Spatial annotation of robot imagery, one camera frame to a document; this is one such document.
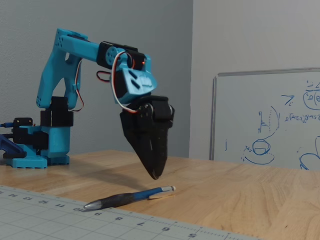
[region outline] gray wall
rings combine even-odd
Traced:
[[[32,117],[42,70],[57,28],[78,31],[99,43],[137,47],[152,58],[156,95],[169,97],[176,109],[169,130],[169,155],[187,157],[190,140],[192,0],[1,0],[0,122]],[[115,149],[132,151],[123,136],[110,85],[96,79],[101,68],[82,63],[81,95],[85,107],[75,113],[71,153]],[[63,83],[55,93],[62,96]]]

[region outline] pen cap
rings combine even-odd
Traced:
[[[175,186],[162,186],[161,187],[163,192],[173,192],[176,190]]]

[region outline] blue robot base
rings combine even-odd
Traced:
[[[42,150],[40,155],[32,145],[17,144],[26,152],[24,158],[7,159],[6,164],[13,168],[45,169],[52,165],[68,165],[70,158],[67,153],[70,149],[70,127],[47,127],[47,126],[20,126],[27,128],[29,134],[37,131],[49,135],[49,146]]]

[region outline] printed number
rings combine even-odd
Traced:
[[[74,208],[73,211],[78,211],[78,212],[83,212],[85,209],[81,209],[81,208]]]

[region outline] pen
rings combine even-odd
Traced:
[[[133,202],[145,199],[158,199],[171,195],[176,188],[174,186],[162,186],[146,191],[122,193],[92,201],[84,206],[84,209],[98,210],[105,208],[116,208],[123,205],[131,204]]]

